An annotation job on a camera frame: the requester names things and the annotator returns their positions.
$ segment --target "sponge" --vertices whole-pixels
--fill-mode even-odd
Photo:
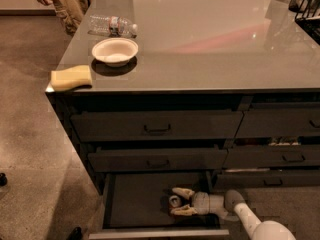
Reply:
[[[51,71],[51,86],[55,91],[67,91],[82,85],[92,86],[92,78],[88,65]]]

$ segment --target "bowl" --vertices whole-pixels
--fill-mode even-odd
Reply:
[[[92,48],[93,57],[110,67],[122,67],[136,56],[138,45],[127,38],[109,38]]]

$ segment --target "gray countertop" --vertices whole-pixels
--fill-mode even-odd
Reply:
[[[138,24],[136,61],[96,63],[92,14]],[[294,16],[278,0],[95,0],[57,70],[91,66],[93,87],[76,92],[319,91],[319,45]]]

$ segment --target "black drawer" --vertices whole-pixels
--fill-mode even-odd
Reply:
[[[229,150],[224,168],[320,166],[320,145],[235,147]]]
[[[319,135],[320,109],[264,109],[245,112],[236,138]]]
[[[88,155],[96,172],[221,169],[227,151],[214,148],[102,150]]]
[[[90,239],[229,235],[216,215],[172,217],[168,198],[173,187],[208,192],[205,171],[181,173],[108,174],[104,191],[104,220],[101,232]]]
[[[71,116],[81,141],[233,138],[241,112],[154,111]]]
[[[320,170],[226,172],[217,176],[215,189],[319,186]]]

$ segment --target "plastic bottle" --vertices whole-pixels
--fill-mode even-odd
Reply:
[[[91,34],[104,36],[136,37],[138,26],[126,18],[92,15],[89,24]]]

